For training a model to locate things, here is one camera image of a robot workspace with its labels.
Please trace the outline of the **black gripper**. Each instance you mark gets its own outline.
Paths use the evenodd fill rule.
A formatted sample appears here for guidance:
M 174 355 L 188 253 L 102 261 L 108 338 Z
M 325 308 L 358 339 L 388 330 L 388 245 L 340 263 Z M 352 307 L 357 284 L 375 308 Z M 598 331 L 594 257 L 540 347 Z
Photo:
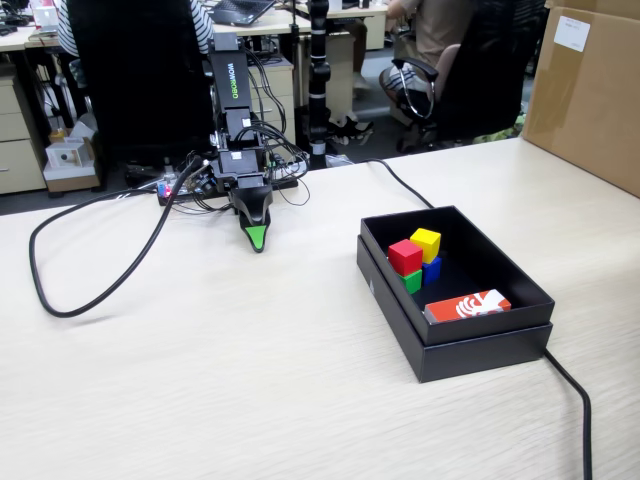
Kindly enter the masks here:
M 213 161 L 213 177 L 218 192 L 234 190 L 234 209 L 237 211 L 241 230 L 249 239 L 255 252 L 262 252 L 271 223 L 269 206 L 273 202 L 271 188 L 265 170 L 262 148 L 245 150 L 220 150 Z

